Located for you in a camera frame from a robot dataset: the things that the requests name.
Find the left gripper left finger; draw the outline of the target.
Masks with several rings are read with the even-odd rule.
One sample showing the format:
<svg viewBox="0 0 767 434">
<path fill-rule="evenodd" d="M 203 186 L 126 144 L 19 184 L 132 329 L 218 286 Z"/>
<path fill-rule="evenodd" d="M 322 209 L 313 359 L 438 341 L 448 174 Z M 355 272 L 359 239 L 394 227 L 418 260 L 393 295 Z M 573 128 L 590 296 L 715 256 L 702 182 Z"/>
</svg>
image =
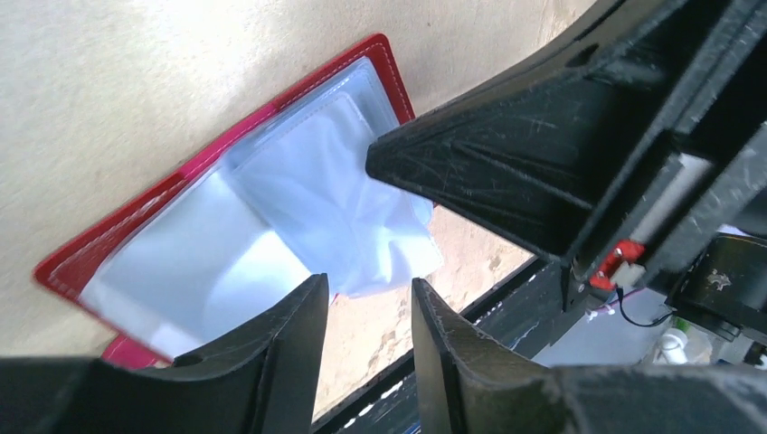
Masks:
<svg viewBox="0 0 767 434">
<path fill-rule="evenodd" d="M 327 276 L 313 275 L 274 307 L 165 368 L 5 357 L 1 430 L 307 433 L 328 307 Z"/>
</svg>

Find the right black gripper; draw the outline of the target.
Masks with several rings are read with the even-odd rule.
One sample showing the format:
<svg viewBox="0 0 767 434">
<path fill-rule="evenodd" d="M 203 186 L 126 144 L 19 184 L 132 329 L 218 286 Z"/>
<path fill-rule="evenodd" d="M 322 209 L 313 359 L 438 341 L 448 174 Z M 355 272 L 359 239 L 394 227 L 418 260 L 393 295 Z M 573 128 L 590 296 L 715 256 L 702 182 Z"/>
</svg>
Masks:
<svg viewBox="0 0 767 434">
<path fill-rule="evenodd" d="M 766 4 L 599 1 L 366 169 L 559 267 L 561 316 L 647 287 L 764 335 Z"/>
</svg>

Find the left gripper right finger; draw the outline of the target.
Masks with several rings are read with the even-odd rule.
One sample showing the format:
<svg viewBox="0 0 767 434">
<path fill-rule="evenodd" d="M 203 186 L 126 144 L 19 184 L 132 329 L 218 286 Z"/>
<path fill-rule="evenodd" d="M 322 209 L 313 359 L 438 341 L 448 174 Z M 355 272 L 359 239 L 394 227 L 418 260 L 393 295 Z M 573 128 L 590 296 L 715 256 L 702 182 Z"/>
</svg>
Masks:
<svg viewBox="0 0 767 434">
<path fill-rule="evenodd" d="M 766 375 L 743 366 L 547 368 L 412 282 L 424 433 L 763 433 Z"/>
</svg>

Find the red card holder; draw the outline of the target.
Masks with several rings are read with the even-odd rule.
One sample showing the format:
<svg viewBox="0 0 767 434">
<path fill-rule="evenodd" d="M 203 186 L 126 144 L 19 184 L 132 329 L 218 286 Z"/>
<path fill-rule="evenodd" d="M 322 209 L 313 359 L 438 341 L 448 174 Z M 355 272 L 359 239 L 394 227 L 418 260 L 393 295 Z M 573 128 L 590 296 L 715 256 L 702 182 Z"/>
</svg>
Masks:
<svg viewBox="0 0 767 434">
<path fill-rule="evenodd" d="M 412 120 L 374 33 L 218 136 L 40 262 L 37 283 L 117 331 L 106 360 L 170 361 L 273 307 L 313 274 L 366 297 L 441 266 L 431 201 L 369 177 Z"/>
</svg>

